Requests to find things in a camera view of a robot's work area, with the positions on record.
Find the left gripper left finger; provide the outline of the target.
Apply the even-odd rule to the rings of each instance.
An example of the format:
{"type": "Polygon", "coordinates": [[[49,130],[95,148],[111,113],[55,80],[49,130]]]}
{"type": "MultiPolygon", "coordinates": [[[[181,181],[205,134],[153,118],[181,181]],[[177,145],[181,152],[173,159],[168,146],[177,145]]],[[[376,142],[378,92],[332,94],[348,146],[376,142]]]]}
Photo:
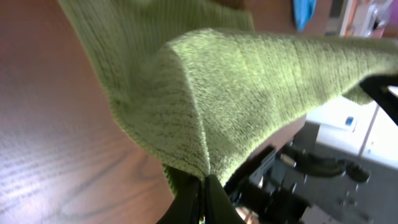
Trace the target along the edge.
{"type": "Polygon", "coordinates": [[[201,181],[178,169],[169,169],[167,177],[175,179],[175,187],[178,187],[177,194],[157,224],[198,224],[201,181]]]}

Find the light green cloth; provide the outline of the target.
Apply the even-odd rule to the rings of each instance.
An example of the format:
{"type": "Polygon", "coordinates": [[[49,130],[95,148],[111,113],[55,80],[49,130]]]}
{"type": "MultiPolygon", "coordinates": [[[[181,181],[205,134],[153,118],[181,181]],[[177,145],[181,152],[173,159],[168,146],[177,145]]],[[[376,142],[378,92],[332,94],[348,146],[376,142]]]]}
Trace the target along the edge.
{"type": "Polygon", "coordinates": [[[190,175],[225,184],[270,135],[372,75],[397,73],[397,42],[256,32],[211,1],[64,0],[112,116],[158,158],[172,193],[190,175]]]}

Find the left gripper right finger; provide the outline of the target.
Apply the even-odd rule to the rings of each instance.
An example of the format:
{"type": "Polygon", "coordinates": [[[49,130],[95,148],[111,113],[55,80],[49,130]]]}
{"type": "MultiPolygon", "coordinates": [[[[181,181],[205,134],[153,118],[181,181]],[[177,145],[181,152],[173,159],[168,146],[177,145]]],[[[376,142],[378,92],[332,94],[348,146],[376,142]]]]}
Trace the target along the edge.
{"type": "Polygon", "coordinates": [[[205,223],[245,224],[214,174],[205,179],[205,223]]]}

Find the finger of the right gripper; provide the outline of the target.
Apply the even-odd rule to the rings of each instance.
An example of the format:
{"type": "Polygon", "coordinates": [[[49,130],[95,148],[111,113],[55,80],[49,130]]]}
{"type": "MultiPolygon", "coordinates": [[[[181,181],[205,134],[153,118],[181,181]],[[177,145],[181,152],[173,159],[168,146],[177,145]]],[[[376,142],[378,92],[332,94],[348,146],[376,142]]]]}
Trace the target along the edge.
{"type": "Polygon", "coordinates": [[[397,95],[389,90],[389,86],[397,86],[397,77],[371,76],[365,78],[359,85],[397,124],[397,95]]]}

